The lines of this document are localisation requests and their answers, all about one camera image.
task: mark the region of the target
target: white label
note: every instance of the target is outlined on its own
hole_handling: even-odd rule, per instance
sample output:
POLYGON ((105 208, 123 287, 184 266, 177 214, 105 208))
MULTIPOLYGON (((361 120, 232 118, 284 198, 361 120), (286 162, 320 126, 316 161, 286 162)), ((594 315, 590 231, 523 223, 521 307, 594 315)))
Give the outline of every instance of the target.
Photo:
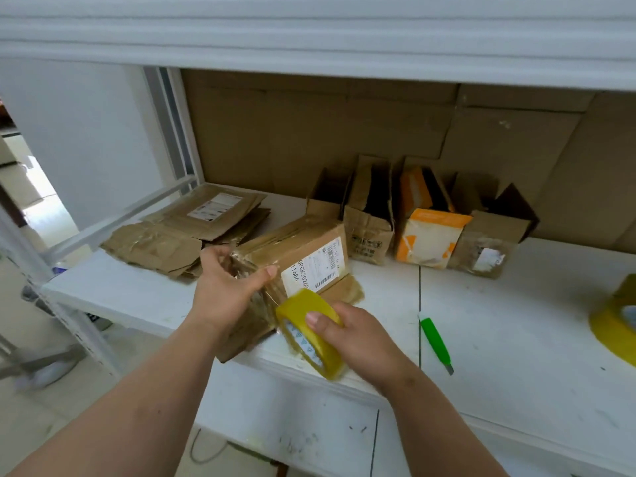
POLYGON ((287 328, 287 331, 291 333, 291 336, 294 338, 294 340, 296 340, 296 343, 298 343, 298 346, 300 346, 300 349, 303 351, 304 354, 306 354, 307 358, 316 363, 316 365, 318 365, 320 368, 324 368, 322 360, 317 355, 314 345, 307 341, 305 335, 303 335, 290 320, 285 320, 285 328, 287 328))
POLYGON ((340 236, 325 244, 319 250, 304 257, 281 272, 282 283, 287 296, 294 296, 302 288, 318 292, 336 279, 345 268, 340 236))
POLYGON ((232 194, 218 194, 187 215, 196 217, 197 219, 203 219, 204 221, 213 221, 242 200, 242 197, 233 196, 232 194))
POLYGON ((492 271, 493 268, 502 263, 504 258, 505 255, 501 254, 496 249, 485 247, 481 250, 481 254, 477 258, 477 261, 475 261, 473 271, 479 271, 483 273, 492 271))

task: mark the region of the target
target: right hand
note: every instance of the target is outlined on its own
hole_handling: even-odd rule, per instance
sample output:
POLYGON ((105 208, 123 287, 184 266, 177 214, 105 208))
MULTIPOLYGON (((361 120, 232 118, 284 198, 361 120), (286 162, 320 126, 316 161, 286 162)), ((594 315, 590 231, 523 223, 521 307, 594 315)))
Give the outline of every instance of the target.
POLYGON ((392 385, 409 378, 418 369, 372 314, 346 303, 334 303, 344 326, 322 313, 309 312, 307 326, 333 346, 345 363, 386 396, 392 385))

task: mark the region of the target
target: floor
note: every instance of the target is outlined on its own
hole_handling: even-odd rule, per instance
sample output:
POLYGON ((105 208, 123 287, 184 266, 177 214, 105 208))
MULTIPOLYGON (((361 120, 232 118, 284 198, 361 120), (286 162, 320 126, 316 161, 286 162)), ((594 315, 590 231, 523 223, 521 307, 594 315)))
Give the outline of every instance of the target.
MULTIPOLYGON (((13 142, 25 151, 24 140, 15 139, 13 142)), ((41 195, 42 191, 50 192, 52 188, 48 188, 50 184, 46 185, 46 177, 42 179, 43 173, 37 170, 37 161, 33 162, 33 168, 26 171, 28 176, 33 176, 29 179, 36 181, 36 188, 41 195)), ((38 249, 50 247, 77 232, 73 220, 54 192, 29 205, 24 213, 30 224, 24 233, 38 249)), ((89 248, 80 248, 60 265, 72 266, 88 254, 89 248)), ((58 321, 20 299, 23 284, 24 277, 18 269, 2 258, 0 303, 3 311, 0 312, 0 333, 20 348, 31 350, 72 343, 73 337, 58 321)), ((104 334, 125 371, 136 368, 162 344, 160 338, 117 325, 108 328, 104 334)), ((114 384, 112 377, 90 358, 79 362, 58 382, 38 391, 17 391, 11 378, 0 380, 0 475, 8 473, 114 384)), ((265 458, 258 458, 230 445, 225 446, 224 439, 209 431, 202 430, 195 444, 198 431, 198 427, 192 429, 177 476, 276 475, 276 468, 265 458), (195 462, 205 461, 219 451, 218 457, 211 462, 195 462)), ((303 475, 294 469, 288 473, 290 477, 303 475)))

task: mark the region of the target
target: hand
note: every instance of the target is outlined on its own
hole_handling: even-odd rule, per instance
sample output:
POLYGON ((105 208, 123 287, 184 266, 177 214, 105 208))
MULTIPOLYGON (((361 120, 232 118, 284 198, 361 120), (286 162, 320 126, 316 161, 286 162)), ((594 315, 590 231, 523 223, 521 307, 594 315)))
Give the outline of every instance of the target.
POLYGON ((276 276, 276 266, 267 266, 247 278, 236 279, 222 266, 230 246, 208 246, 201 251, 203 274, 196 283, 188 319, 211 324, 226 335, 247 309, 252 295, 276 276))
POLYGON ((307 326, 336 348, 345 363, 378 392, 386 396, 393 384, 418 370, 372 314, 346 303, 331 306, 343 327, 317 312, 307 313, 307 326))

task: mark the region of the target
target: cable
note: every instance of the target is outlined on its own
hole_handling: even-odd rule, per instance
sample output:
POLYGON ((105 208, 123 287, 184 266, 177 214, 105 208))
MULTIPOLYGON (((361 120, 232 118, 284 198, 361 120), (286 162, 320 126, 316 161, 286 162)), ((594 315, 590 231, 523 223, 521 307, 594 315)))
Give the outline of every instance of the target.
POLYGON ((218 457, 219 455, 222 454, 223 450, 225 450, 228 447, 228 442, 225 441, 225 443, 223 444, 223 447, 221 447, 221 449, 217 453, 215 453, 212 457, 204 458, 203 460, 199 460, 199 459, 195 458, 195 456, 194 456, 195 443, 196 443, 196 439, 198 439, 199 433, 201 433, 201 429, 199 429, 196 432, 195 439, 192 441, 192 445, 190 446, 190 460, 192 460, 192 462, 194 462, 196 465, 206 465, 206 464, 209 464, 210 462, 212 462, 216 457, 218 457))

